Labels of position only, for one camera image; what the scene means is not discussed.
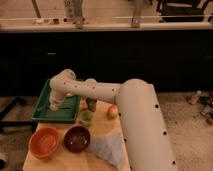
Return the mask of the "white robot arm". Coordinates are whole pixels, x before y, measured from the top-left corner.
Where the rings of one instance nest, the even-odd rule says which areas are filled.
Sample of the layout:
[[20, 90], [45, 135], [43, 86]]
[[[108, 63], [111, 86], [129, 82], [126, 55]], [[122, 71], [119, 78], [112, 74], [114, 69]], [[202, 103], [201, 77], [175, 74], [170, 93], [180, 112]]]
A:
[[141, 79], [122, 84], [80, 81], [71, 69], [49, 82], [50, 104], [59, 108], [68, 94], [116, 104], [132, 171], [178, 171], [154, 86]]

